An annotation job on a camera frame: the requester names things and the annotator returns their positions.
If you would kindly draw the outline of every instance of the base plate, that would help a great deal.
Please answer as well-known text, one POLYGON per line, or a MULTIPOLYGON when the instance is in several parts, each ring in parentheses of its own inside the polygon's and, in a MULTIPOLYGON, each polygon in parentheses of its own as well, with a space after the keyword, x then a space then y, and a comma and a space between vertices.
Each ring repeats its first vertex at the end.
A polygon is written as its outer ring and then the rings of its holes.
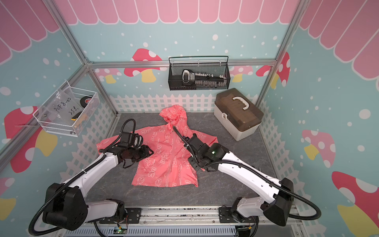
MULTIPOLYGON (((232 217, 232 212, 230 211, 231 207, 219 207, 219 219, 220 223, 237 223, 232 217)), ((255 223, 253 217, 245 218, 242 223, 255 223)))
MULTIPOLYGON (((120 224, 125 224, 126 222, 128 224, 138 224, 139 219, 141 218, 141 208, 125 208, 128 213, 128 218, 124 220, 123 222, 120 222, 120 224)), ((114 222, 111 219, 107 219, 106 217, 99 221, 100 224, 114 224, 114 222)))

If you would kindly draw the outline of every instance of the brown box lid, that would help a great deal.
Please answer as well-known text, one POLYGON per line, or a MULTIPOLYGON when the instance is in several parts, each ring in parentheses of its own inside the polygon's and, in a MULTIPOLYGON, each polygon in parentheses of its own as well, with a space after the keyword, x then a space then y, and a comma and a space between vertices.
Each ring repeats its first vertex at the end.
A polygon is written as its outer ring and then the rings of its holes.
POLYGON ((222 113, 227 115, 228 120, 240 132, 244 132, 260 124, 263 118, 263 112, 236 88, 218 93, 216 95, 215 105, 222 113))

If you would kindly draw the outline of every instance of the mushroom painting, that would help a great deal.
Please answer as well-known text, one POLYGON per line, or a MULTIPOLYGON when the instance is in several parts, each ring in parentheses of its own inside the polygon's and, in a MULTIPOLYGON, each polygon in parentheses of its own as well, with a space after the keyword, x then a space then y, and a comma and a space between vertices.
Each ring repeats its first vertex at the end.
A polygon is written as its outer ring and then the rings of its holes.
POLYGON ((113 75, 121 76, 121 72, 117 68, 97 68, 95 70, 96 75, 99 77, 100 81, 104 81, 108 84, 116 83, 113 75))
POLYGON ((337 209, 349 230, 356 237, 379 234, 379 189, 342 172, 333 172, 335 187, 352 203, 352 206, 338 205, 337 209))
MULTIPOLYGON (((137 49, 131 61, 162 61, 162 59, 148 49, 137 49)), ((166 67, 125 68, 124 74, 128 77, 134 77, 141 73, 142 82, 155 82, 156 78, 153 74, 153 69, 161 71, 167 70, 166 67)))
POLYGON ((253 75, 252 66, 235 66, 229 69, 230 77, 233 77, 232 82, 241 82, 242 75, 253 75))
MULTIPOLYGON (((0 197, 5 193, 5 191, 12 186, 14 183, 14 178, 1 178, 0 179, 0 197)), ((16 206, 15 198, 0 198, 0 220, 5 220, 13 208, 16 206)))
MULTIPOLYGON (((31 119, 36 109, 36 106, 22 107, 11 111, 5 116, 4 126, 7 138, 3 139, 3 143, 7 143, 18 133, 22 126, 31 119)), ((58 137, 45 132, 40 127, 11 159, 10 163, 13 171, 20 173, 29 168, 33 160, 35 148, 40 149, 44 156, 49 156, 57 144, 58 137)))
POLYGON ((314 160, 317 154, 321 155, 327 168, 333 165, 335 159, 335 144, 332 136, 326 132, 303 130, 302 142, 307 141, 309 146, 304 147, 308 158, 314 160))
MULTIPOLYGON (((259 77, 263 77, 268 75, 270 71, 270 66, 263 66, 256 72, 256 75, 259 77)), ((278 79, 280 78, 280 81, 282 82, 282 86, 285 87, 288 82, 288 77, 290 75, 290 55, 286 52, 284 55, 284 58, 279 65, 278 70, 276 71, 276 74, 274 76, 273 81, 271 82, 271 88, 276 89, 276 83, 278 79)))

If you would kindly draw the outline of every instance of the white wire basket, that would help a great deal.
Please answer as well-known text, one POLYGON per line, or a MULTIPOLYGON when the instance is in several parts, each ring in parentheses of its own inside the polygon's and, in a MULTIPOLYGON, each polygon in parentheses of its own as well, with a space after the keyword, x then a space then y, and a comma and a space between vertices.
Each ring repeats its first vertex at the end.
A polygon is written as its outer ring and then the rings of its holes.
POLYGON ((53 102, 56 91, 42 104, 42 106, 38 108, 38 110, 33 113, 33 116, 36 118, 41 127, 48 133, 78 137, 100 104, 99 95, 95 91, 71 87, 68 81, 64 82, 60 88, 63 88, 62 90, 67 94, 72 92, 78 104, 80 104, 80 99, 83 96, 92 97, 80 116, 75 120, 74 124, 68 125, 64 120, 56 116, 54 116, 54 120, 50 120, 50 115, 52 113, 46 110, 46 108, 53 102))

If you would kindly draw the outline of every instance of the white picket fence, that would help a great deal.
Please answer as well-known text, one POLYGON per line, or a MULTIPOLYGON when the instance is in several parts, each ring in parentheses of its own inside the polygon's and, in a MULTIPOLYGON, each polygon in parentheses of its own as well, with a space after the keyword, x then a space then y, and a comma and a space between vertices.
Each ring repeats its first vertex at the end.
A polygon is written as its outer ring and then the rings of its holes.
MULTIPOLYGON (((301 182, 298 178, 299 171, 293 168, 294 160, 289 158, 289 150, 284 147, 285 141, 280 139, 281 133, 278 133, 278 126, 275 126, 274 120, 271 118, 269 107, 266 105, 266 101, 262 101, 260 105, 261 111, 264 113, 260 131, 263 136, 263 141, 268 149, 269 157, 274 165, 278 179, 288 178, 294 184, 294 192, 298 195, 310 200, 311 196, 304 192, 304 182, 301 182)), ((311 207, 303 202, 296 202, 296 207, 300 215, 313 215, 314 211, 311 207)), ((324 233, 326 227, 319 224, 317 220, 303 221, 305 230, 309 237, 325 237, 324 233)))
MULTIPOLYGON (((179 95, 177 97, 174 95, 169 97, 166 95, 162 97, 158 95, 155 97, 151 95, 147 97, 143 95, 140 97, 125 95, 123 98, 118 95, 116 98, 113 96, 110 96, 110 98, 118 111, 122 112, 160 112, 162 109, 172 105, 180 105, 186 111, 213 111, 216 99, 212 94, 209 94, 209 96, 205 96, 204 94, 201 96, 197 96, 196 94, 189 96, 187 94, 186 96, 179 95)), ((247 98, 255 104, 258 100, 258 95, 256 94, 254 97, 251 97, 249 94, 247 98)))
POLYGON ((83 141, 77 143, 78 150, 72 152, 72 161, 66 162, 66 172, 61 172, 61 182, 71 178, 73 175, 81 172, 97 158, 96 144, 105 139, 105 135, 110 129, 113 120, 113 113, 109 106, 105 103, 100 103, 98 114, 95 115, 95 121, 90 121, 91 126, 86 127, 87 134, 82 135, 83 141))

